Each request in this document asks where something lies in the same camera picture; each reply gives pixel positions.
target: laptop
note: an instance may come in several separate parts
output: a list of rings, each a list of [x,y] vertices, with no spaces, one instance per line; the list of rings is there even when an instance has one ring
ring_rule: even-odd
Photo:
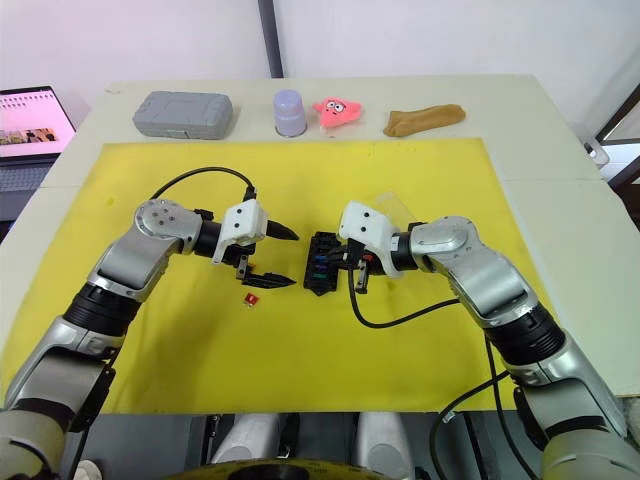
[[[18,218],[74,133],[51,87],[0,90],[0,222]]]

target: laptop keyboard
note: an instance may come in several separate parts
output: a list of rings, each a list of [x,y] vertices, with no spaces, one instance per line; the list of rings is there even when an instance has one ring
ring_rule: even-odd
[[[50,167],[0,168],[0,192],[37,190]]]

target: gray plastic case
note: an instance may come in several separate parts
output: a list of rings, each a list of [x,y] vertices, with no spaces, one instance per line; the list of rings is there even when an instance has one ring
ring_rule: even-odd
[[[150,137],[219,140],[231,121],[231,100],[221,93],[151,92],[133,123]]]

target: pink starfish toy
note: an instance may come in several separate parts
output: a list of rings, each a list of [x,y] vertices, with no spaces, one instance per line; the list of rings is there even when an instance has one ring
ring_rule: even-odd
[[[321,103],[314,103],[313,108],[320,113],[320,125],[325,128],[353,122],[362,112],[362,105],[359,103],[335,97],[325,98]]]

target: small red object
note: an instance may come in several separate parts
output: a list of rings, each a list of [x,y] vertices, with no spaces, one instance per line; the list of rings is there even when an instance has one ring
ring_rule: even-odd
[[[253,307],[256,303],[258,303],[258,300],[260,299],[256,297],[253,293],[247,293],[247,296],[244,297],[244,304],[247,307]]]

